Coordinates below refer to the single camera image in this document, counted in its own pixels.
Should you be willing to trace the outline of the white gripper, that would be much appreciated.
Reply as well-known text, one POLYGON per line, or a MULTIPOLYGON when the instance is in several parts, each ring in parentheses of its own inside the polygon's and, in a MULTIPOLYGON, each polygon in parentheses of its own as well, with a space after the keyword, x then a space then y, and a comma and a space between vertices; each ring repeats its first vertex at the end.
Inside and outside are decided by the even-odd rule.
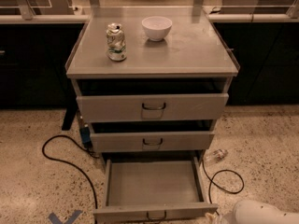
POLYGON ((229 212, 225 215, 205 213, 205 217, 209 224, 234 224, 234 215, 232 212, 229 212))

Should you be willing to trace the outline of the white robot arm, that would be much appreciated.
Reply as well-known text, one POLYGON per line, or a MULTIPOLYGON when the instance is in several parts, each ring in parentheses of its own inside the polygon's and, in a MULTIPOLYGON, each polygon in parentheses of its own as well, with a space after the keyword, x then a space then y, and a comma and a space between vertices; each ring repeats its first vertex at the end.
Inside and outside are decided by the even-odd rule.
POLYGON ((215 216, 206 213, 209 224, 299 224, 299 214, 281 211, 268 203, 242 200, 231 212, 215 216))

